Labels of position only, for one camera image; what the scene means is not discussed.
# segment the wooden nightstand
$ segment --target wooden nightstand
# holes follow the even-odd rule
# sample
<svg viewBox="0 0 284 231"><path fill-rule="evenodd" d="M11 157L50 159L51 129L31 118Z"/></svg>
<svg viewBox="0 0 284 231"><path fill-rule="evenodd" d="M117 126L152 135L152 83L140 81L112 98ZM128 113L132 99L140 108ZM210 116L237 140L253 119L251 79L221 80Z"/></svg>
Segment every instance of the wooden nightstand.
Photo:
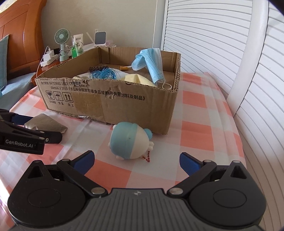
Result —
<svg viewBox="0 0 284 231"><path fill-rule="evenodd" d="M45 71L47 71L48 69L52 68L53 66L55 65L58 65L58 64L61 64L61 63L64 63L66 61L63 61L63 62L60 62L59 61L59 58L57 60L55 60L54 62L52 62L51 64L45 66L45 67L39 67L38 69L38 72L37 72L37 75L39 76L40 74L44 73ZM34 76L31 78L31 83L36 86L36 83L35 83L35 78L36 78L36 74L34 74Z"/></svg>

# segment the white cable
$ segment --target white cable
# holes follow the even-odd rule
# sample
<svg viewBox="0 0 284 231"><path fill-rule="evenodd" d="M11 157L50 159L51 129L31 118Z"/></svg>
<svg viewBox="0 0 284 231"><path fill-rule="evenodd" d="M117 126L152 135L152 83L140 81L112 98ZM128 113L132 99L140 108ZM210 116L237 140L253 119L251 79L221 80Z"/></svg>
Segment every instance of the white cable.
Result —
<svg viewBox="0 0 284 231"><path fill-rule="evenodd" d="M67 53L70 51L70 46L66 45L65 47L66 47L67 49L62 49L62 50L60 50L60 54L65 55L65 54L67 54Z"/></svg>
<svg viewBox="0 0 284 231"><path fill-rule="evenodd" d="M45 49L45 51L44 51L44 54L43 54L43 56L42 56L42 58L41 58L41 60L40 60L40 62L39 62L39 64L38 64L38 67L37 67L37 70L36 70L36 75L35 75L36 78L37 78L37 73L38 73L38 69L39 69L40 63L42 62L42 59L43 59L43 57L44 57L44 55L45 55L45 53L46 53L47 48L48 48L49 51L50 51L50 47L47 46L46 49Z"/></svg>

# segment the small desk fan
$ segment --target small desk fan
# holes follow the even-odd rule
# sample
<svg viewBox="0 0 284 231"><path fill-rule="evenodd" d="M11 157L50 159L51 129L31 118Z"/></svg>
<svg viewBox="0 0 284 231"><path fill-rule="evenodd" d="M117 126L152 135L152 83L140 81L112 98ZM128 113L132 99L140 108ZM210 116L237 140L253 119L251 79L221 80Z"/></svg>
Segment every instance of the small desk fan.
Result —
<svg viewBox="0 0 284 231"><path fill-rule="evenodd" d="M67 29L60 29L55 33L54 40L57 44L60 44L60 58L59 61L65 61L69 58L68 52L69 49L66 49L66 47L69 47L66 45L70 38L70 32Z"/></svg>

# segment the fan base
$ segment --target fan base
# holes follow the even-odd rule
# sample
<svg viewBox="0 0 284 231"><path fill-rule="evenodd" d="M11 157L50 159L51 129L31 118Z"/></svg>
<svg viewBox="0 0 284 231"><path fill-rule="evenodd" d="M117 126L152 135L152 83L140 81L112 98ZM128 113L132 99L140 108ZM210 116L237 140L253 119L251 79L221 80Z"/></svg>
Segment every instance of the fan base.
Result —
<svg viewBox="0 0 284 231"><path fill-rule="evenodd" d="M59 58L59 61L60 61L60 62L63 62L63 61L65 61L65 60L67 60L67 59L69 59L68 53L65 54L65 55L61 55L60 58Z"/></svg>

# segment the blue pillow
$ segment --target blue pillow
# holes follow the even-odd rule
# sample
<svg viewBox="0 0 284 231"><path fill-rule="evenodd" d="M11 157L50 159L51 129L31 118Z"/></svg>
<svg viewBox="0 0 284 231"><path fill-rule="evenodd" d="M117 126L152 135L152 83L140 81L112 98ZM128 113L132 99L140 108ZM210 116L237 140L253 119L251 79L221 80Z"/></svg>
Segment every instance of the blue pillow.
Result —
<svg viewBox="0 0 284 231"><path fill-rule="evenodd" d="M8 37L9 35L6 35L0 41L0 90L2 90L7 85Z"/></svg>

